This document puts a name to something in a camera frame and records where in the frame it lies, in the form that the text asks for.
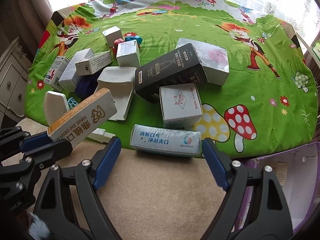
drawer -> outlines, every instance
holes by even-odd
[[[10,101],[8,103],[8,107],[5,111],[5,115],[15,120],[16,122],[20,122],[25,117],[24,97],[26,93],[26,86],[27,83],[20,77],[17,85],[13,90]]]

blue and white box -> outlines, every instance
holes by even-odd
[[[135,124],[130,145],[136,150],[165,155],[195,157],[200,152],[201,133]]]

cardboard box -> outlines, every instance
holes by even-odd
[[[224,48],[201,41],[180,38],[177,43],[179,48],[191,43],[201,60],[208,83],[222,86],[229,76],[228,54]]]
[[[112,62],[111,52],[104,51],[95,53],[76,63],[79,76],[92,75]]]
[[[52,141],[65,138],[75,147],[116,112],[110,90],[102,88],[55,121],[48,136]]]
[[[248,168],[263,169],[266,165],[273,168],[289,207],[294,234],[310,218],[318,205],[315,200],[320,179],[319,153],[320,143],[315,142],[250,159],[244,163]],[[247,187],[235,222],[236,230],[244,225],[251,195],[252,187]]]
[[[190,82],[201,85],[208,81],[198,54],[189,43],[138,68],[135,93],[155,103],[160,99],[160,87]]]
[[[44,78],[44,83],[49,84],[55,90],[61,92],[63,90],[63,87],[59,84],[59,79],[68,66],[69,62],[70,60],[65,56],[57,56]]]
[[[131,133],[130,145],[144,152],[194,157],[200,152],[200,142],[200,132],[135,124]]]
[[[120,67],[140,67],[140,52],[137,41],[119,43],[116,58]]]
[[[135,67],[107,67],[98,78],[97,90],[108,88],[116,104],[117,113],[109,120],[124,121],[133,97]]]
[[[80,80],[80,76],[77,74],[76,62],[79,62],[92,54],[92,49],[83,49],[75,53],[59,80],[60,85],[64,89],[69,92],[75,91]]]
[[[117,26],[113,26],[102,32],[104,40],[106,44],[108,44],[109,48],[113,47],[113,43],[117,39],[123,39],[122,32],[120,28]]]
[[[165,128],[193,126],[202,117],[201,101],[194,83],[160,87]]]

cartoon boy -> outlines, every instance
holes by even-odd
[[[64,25],[69,25],[67,34],[64,34]],[[87,22],[86,18],[80,15],[74,15],[65,18],[63,20],[62,27],[57,32],[60,42],[56,44],[51,51],[53,51],[55,48],[59,48],[58,56],[63,56],[66,51],[71,48],[79,39],[78,33],[83,29],[89,28],[90,26],[91,24]]]
[[[256,56],[260,57],[263,62],[271,69],[271,71],[275,74],[276,78],[280,78],[279,74],[277,73],[276,69],[274,68],[273,65],[268,61],[266,56],[264,55],[264,52],[260,45],[256,43],[253,39],[251,39],[248,36],[248,33],[250,32],[244,27],[240,27],[237,24],[234,23],[222,23],[221,26],[216,25],[220,27],[221,29],[225,30],[226,32],[229,33],[230,37],[235,39],[236,41],[240,41],[243,44],[247,45],[250,47],[250,61],[251,65],[248,66],[248,69],[251,70],[260,70],[259,66],[257,65],[256,62]]]

small white box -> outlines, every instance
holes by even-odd
[[[116,112],[110,90],[102,88],[55,121],[48,136],[52,141],[67,139],[74,148]]]
[[[112,62],[111,52],[95,53],[76,63],[79,76],[92,75]]]
[[[124,121],[133,97],[135,67],[107,67],[98,77],[97,90],[108,88],[116,104],[117,113],[109,120]]]
[[[108,44],[109,48],[113,47],[113,43],[117,39],[123,39],[121,29],[117,26],[113,26],[102,32],[104,40],[106,44]]]
[[[137,41],[119,43],[116,58],[120,67],[140,67],[140,51]]]
[[[60,85],[64,89],[69,92],[75,91],[77,84],[80,81],[80,76],[77,74],[76,62],[79,62],[92,54],[92,49],[83,49],[75,53],[59,80]]]
[[[188,43],[191,43],[198,53],[208,82],[222,86],[229,76],[227,51],[212,44],[185,38],[178,40],[176,48]]]
[[[130,146],[145,152],[194,157],[200,152],[201,132],[170,130],[135,124]]]
[[[193,83],[160,87],[160,104],[165,128],[193,126],[202,117],[200,97]]]
[[[44,83],[49,84],[55,90],[61,92],[63,90],[63,87],[59,84],[59,79],[68,66],[69,62],[70,60],[65,56],[57,56],[44,78]]]

